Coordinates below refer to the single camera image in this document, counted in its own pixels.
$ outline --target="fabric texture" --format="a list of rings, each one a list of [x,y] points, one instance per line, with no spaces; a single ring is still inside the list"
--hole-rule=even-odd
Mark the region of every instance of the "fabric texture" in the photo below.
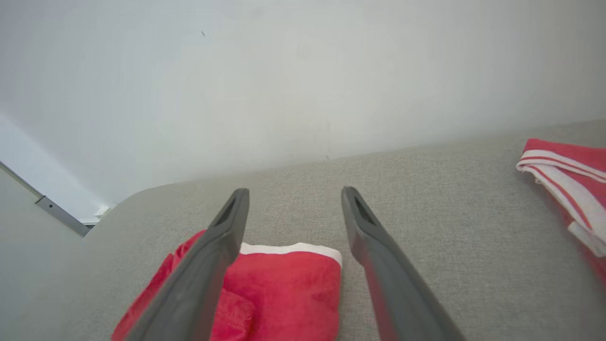
[[[205,230],[166,256],[114,329],[122,341]],[[242,244],[225,272],[211,341],[334,340],[339,331],[341,254],[325,246]]]
[[[606,340],[606,294],[558,207],[512,165],[529,138],[606,147],[606,121],[530,129],[132,195],[2,340],[107,340],[158,265],[250,189],[249,244],[325,245],[343,255],[339,340],[378,340],[341,189],[354,186],[469,341]]]
[[[606,285],[606,149],[532,138],[516,168],[532,173],[553,196]]]

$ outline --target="white stripe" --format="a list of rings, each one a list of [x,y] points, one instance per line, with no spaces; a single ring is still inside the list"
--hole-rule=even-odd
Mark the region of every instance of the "white stripe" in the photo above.
[[[574,179],[554,166],[534,164],[534,167],[542,171],[549,179],[560,185],[564,191],[574,198],[577,205],[587,218],[587,221],[591,224],[593,234],[597,238],[600,238],[602,242],[606,241],[606,210],[593,196],[593,194],[587,188],[585,188],[585,186],[576,182]],[[542,178],[539,172],[533,171],[533,169],[529,167],[525,168],[525,171],[529,171],[536,177]],[[570,202],[568,202],[564,194],[561,193],[556,186],[552,185],[546,179],[543,179],[543,185],[558,199],[558,201],[560,201],[562,206],[568,210],[579,225],[581,225],[587,231],[590,230],[581,219],[579,213],[576,212],[574,207],[570,204]]]
[[[593,168],[590,166],[587,166],[584,163],[580,163],[576,160],[573,160],[571,158],[567,158],[567,157],[563,157],[562,155],[559,155],[557,153],[554,152],[550,152],[548,150],[539,150],[539,149],[532,149],[532,150],[526,150],[523,154],[522,154],[522,158],[527,158],[527,157],[546,157],[546,158],[552,158],[555,160],[558,160],[562,163],[557,163],[555,161],[550,161],[550,160],[541,160],[541,159],[534,159],[534,160],[522,160],[520,162],[518,162],[518,164],[516,165],[516,167],[521,166],[523,164],[528,164],[528,163],[541,163],[541,164],[549,164],[552,166],[558,166],[560,168],[564,168],[568,171],[574,172],[574,173],[578,173],[581,175],[585,175],[588,177],[591,177],[592,179],[599,181],[601,183],[606,183],[606,172],[603,172],[597,168]],[[570,164],[574,167],[578,167],[582,170],[579,170],[577,168],[573,168],[570,166],[567,166],[566,164]]]
[[[583,219],[581,219],[579,212],[574,209],[574,206],[572,206],[570,201],[566,198],[564,194],[562,194],[562,192],[560,192],[560,190],[556,186],[553,186],[549,182],[549,180],[543,177],[543,175],[541,175],[541,173],[539,173],[536,169],[530,167],[523,167],[520,170],[523,172],[531,172],[541,182],[545,189],[553,195],[553,197],[560,203],[560,205],[562,205],[562,207],[566,209],[566,211],[568,211],[572,219],[577,221],[579,225],[581,225],[584,229],[589,230]]]
[[[341,253],[335,249],[321,245],[312,245],[307,243],[296,243],[288,246],[266,246],[266,245],[250,245],[242,243],[240,253],[243,255],[249,254],[288,254],[290,252],[311,252],[313,254],[323,255],[332,258],[342,266],[343,259]]]
[[[597,257],[604,257],[606,255],[606,245],[591,234],[591,232],[582,228],[576,221],[568,225],[568,231],[585,244]]]
[[[570,167],[570,166],[568,166],[564,163],[560,163],[558,161],[543,160],[543,159],[526,159],[526,160],[522,160],[522,161],[518,162],[518,164],[516,165],[516,168],[520,169],[520,167],[522,167],[523,165],[526,165],[526,164],[546,164],[549,166],[556,166],[556,167],[571,171],[573,173],[585,175],[586,177],[592,178],[598,182],[606,183],[606,179],[601,179],[599,176],[597,176],[593,173],[589,173],[584,170],[575,169],[573,167]]]

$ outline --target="folded red towel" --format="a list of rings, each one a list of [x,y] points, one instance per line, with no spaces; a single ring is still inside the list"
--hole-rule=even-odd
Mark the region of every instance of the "folded red towel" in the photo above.
[[[606,284],[606,149],[529,139],[516,168],[558,202],[568,230]]]
[[[112,340],[123,340],[204,231],[169,254],[124,314]],[[243,243],[227,269],[211,340],[334,340],[339,331],[341,253],[298,243]]]

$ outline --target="white wall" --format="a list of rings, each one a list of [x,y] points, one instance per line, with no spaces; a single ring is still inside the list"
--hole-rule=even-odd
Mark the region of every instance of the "white wall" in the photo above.
[[[14,173],[85,224],[99,221],[94,216],[99,208],[115,206],[87,189],[43,147],[0,112],[0,161]]]
[[[37,207],[36,199],[0,169],[0,335],[76,255],[82,241]]]
[[[604,18],[600,0],[3,0],[0,109],[121,201],[604,118]]]

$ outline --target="gray fabric surface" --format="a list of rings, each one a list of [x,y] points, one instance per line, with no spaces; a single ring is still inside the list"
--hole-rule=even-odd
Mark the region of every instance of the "gray fabric surface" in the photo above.
[[[6,339],[107,340],[168,252],[250,189],[245,241],[341,251],[341,340],[376,340],[340,191],[355,186],[469,340],[604,340],[606,295],[530,174],[527,138],[606,147],[606,121],[416,147],[137,193],[82,241]]]

